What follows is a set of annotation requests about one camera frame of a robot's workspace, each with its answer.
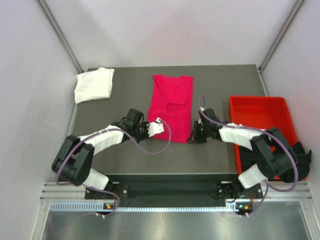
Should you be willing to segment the pink t-shirt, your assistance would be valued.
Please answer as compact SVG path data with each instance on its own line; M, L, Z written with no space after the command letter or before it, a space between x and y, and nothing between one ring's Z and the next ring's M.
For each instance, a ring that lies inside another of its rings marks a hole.
M154 137L159 140L185 144L192 132L192 103L193 81L192 76L181 75L178 77L154 74L153 91L147 120L154 122L157 118L164 120L163 133Z

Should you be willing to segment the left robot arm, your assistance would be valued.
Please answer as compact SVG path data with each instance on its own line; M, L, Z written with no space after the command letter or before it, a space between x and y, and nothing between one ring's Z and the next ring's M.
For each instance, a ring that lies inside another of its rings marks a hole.
M125 117L106 128L85 136L66 137L51 169L57 177L74 186L95 188L102 198L109 198L114 191L113 183L109 177L92 168L94 155L130 138L136 143L148 139L150 126L141 111L131 108Z

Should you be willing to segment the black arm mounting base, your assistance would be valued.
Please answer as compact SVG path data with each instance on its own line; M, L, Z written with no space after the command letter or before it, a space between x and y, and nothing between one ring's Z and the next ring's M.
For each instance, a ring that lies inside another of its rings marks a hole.
M249 189L231 181L138 181L117 180L111 192L120 198L121 207L222 207L237 200L249 202L263 196L260 184Z

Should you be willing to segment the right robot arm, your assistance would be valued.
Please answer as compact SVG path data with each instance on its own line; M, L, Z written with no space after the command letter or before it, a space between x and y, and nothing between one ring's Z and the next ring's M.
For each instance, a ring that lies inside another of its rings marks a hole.
M239 198L249 195L253 186L289 170L293 171L293 184L287 190L293 190L299 181L298 156L278 128L263 130L202 117L194 122L187 142L202 144L207 138L244 147L253 154L254 164L233 185L233 192Z

